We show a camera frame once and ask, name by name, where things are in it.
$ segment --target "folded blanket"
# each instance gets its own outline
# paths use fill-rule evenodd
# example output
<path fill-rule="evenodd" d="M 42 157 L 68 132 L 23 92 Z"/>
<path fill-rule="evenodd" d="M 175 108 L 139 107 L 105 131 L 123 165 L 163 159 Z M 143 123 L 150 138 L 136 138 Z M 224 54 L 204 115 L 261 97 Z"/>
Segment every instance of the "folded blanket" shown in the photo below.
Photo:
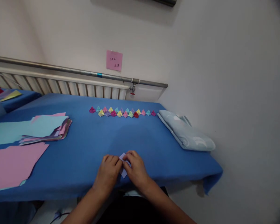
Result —
<path fill-rule="evenodd" d="M 212 139 L 193 129 L 186 117 L 181 120 L 167 110 L 160 110 L 157 115 L 183 149 L 212 151 L 216 148 Z"/>

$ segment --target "row of origami pieces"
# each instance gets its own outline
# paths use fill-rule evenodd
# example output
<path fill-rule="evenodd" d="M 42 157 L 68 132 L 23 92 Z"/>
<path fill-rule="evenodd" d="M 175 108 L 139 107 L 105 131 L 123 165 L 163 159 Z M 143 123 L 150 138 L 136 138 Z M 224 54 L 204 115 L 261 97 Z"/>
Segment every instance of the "row of origami pieces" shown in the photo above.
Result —
<path fill-rule="evenodd" d="M 142 112 L 140 112 L 140 110 L 138 109 L 137 111 L 134 111 L 134 109 L 131 109 L 129 110 L 128 108 L 124 111 L 122 108 L 119 110 L 118 107 L 116 107 L 115 110 L 112 109 L 112 107 L 109 108 L 109 110 L 104 107 L 103 109 L 101 109 L 99 106 L 97 107 L 97 109 L 94 109 L 93 107 L 90 108 L 89 110 L 90 113 L 94 113 L 94 112 L 97 112 L 98 115 L 101 117 L 101 116 L 112 116 L 112 117 L 115 117 L 115 116 L 118 116 L 118 117 L 122 117 L 124 116 L 125 118 L 126 117 L 136 117 L 138 118 L 139 115 L 147 115 L 147 116 L 155 116 L 156 113 L 155 111 L 153 110 L 152 112 L 150 112 L 150 110 L 148 110 L 147 112 L 145 112 L 144 110 L 142 110 Z"/>

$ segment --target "finger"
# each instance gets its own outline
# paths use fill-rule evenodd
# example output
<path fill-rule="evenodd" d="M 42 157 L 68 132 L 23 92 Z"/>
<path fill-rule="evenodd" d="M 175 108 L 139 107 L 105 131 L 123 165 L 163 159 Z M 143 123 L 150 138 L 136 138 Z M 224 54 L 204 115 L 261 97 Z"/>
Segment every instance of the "finger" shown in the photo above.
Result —
<path fill-rule="evenodd" d="M 132 154 L 125 154 L 125 156 L 122 158 L 123 160 L 128 160 L 130 164 L 133 164 L 135 161 L 135 157 Z"/>
<path fill-rule="evenodd" d="M 106 162 L 106 160 L 107 160 L 108 156 L 109 156 L 109 155 L 105 155 L 105 156 L 103 157 L 102 162 Z"/>
<path fill-rule="evenodd" d="M 117 173 L 120 171 L 121 167 L 122 167 L 122 161 L 118 160 L 116 165 L 115 165 L 115 169 L 116 169 Z"/>
<path fill-rule="evenodd" d="M 112 159 L 113 159 L 113 156 L 109 155 L 108 158 L 106 159 L 106 162 L 111 162 Z"/>
<path fill-rule="evenodd" d="M 113 156 L 113 158 L 111 160 L 111 164 L 115 166 L 115 164 L 117 163 L 118 160 L 119 160 L 118 156 Z"/>
<path fill-rule="evenodd" d="M 130 154 L 132 154 L 135 157 L 139 156 L 138 153 L 135 150 L 129 150 L 127 153 L 130 153 Z"/>
<path fill-rule="evenodd" d="M 123 166 L 124 166 L 124 169 L 126 170 L 127 174 L 130 174 L 132 172 L 132 168 L 126 161 L 123 161 Z"/>

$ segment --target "white radiator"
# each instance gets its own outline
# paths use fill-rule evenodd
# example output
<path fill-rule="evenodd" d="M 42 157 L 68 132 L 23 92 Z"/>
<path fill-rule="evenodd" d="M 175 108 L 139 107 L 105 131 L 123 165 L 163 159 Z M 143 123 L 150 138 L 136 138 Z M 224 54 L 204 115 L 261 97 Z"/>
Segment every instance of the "white radiator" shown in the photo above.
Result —
<path fill-rule="evenodd" d="M 0 88 L 125 100 L 128 86 L 0 67 Z"/>

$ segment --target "left hand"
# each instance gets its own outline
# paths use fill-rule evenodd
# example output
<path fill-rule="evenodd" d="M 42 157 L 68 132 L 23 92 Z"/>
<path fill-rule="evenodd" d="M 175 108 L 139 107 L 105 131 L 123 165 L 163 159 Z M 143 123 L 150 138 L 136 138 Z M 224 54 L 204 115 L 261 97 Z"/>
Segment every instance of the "left hand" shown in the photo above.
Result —
<path fill-rule="evenodd" d="M 122 161 L 118 156 L 105 155 L 92 188 L 108 197 L 116 184 L 121 166 Z"/>

